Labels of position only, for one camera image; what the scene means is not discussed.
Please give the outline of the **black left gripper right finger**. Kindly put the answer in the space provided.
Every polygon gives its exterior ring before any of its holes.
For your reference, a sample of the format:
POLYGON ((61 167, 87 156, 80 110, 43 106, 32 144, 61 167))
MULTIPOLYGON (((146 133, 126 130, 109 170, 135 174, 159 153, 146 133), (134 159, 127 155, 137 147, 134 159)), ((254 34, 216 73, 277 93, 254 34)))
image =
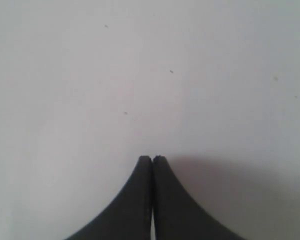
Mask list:
POLYGON ((164 156, 156 156, 152 161, 152 187, 157 240, 242 239, 196 203, 164 156))

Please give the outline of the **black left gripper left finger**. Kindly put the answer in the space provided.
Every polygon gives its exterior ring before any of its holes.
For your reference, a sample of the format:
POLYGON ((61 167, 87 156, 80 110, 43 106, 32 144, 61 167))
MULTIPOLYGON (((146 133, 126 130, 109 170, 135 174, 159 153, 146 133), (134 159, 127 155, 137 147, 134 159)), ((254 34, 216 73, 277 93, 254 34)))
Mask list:
POLYGON ((150 240, 152 160, 140 156, 129 179, 112 202, 69 240, 150 240))

